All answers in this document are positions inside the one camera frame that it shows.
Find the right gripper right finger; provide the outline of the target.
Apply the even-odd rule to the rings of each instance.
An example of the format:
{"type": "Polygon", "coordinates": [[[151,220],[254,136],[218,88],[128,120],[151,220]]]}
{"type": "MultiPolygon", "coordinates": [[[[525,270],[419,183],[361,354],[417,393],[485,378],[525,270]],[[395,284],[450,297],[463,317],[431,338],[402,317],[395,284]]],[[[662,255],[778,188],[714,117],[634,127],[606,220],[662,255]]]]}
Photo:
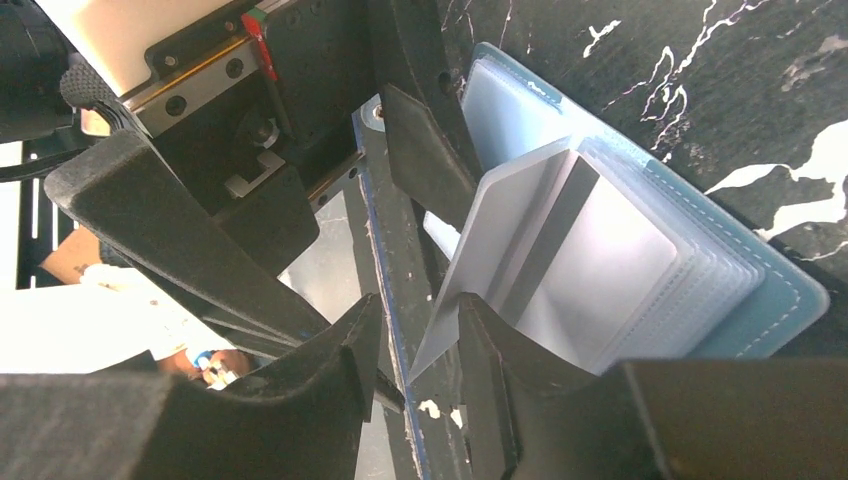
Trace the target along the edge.
{"type": "Polygon", "coordinates": [[[601,375],[459,298],[477,479],[843,479],[843,359],[636,360],[601,375]]]}

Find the blue card holder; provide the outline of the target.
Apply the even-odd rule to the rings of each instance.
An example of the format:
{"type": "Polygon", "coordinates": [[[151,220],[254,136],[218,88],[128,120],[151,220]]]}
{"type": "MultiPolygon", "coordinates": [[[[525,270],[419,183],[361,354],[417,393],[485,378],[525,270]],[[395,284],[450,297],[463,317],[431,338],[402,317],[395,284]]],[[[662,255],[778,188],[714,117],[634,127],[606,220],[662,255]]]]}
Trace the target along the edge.
{"type": "Polygon", "coordinates": [[[411,378],[458,341],[463,293],[595,374],[766,358],[827,311],[819,282],[492,44],[475,47],[462,110],[485,173],[411,378]]]}

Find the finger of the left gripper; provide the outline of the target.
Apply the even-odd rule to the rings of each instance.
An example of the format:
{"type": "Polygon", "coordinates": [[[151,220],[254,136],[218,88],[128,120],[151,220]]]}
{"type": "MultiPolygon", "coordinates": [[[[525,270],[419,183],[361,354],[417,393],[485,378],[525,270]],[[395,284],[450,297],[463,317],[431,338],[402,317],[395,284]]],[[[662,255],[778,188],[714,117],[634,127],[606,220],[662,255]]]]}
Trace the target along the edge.
{"type": "Polygon", "coordinates": [[[390,173],[394,184],[425,210],[460,231],[482,177],[458,102],[447,120],[425,102],[387,84],[381,91],[390,173]]]}
{"type": "Polygon", "coordinates": [[[129,261],[252,327],[298,345],[330,325],[217,226],[139,134],[94,145],[50,173],[44,191],[129,261]]]}

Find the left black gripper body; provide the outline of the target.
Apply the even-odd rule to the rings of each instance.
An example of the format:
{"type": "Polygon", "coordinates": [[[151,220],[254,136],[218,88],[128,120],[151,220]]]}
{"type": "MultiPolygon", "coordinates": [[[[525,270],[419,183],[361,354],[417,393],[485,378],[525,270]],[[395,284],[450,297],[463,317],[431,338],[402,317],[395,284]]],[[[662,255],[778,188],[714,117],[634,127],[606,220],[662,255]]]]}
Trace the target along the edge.
{"type": "Polygon", "coordinates": [[[387,84],[447,120],[458,102],[434,1],[228,1],[148,47],[124,101],[178,178],[280,274],[316,239],[307,207],[354,176],[353,115],[387,84]]]}

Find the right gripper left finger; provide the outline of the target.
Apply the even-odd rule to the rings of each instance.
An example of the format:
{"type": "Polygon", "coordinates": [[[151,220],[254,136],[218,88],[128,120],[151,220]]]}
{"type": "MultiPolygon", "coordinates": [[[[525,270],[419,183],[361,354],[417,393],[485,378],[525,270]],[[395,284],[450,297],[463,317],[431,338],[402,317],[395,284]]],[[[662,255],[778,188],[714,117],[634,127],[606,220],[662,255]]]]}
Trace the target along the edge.
{"type": "Polygon", "coordinates": [[[5,479],[351,479],[371,417],[382,304],[226,389],[141,372],[5,375],[5,479]]]}

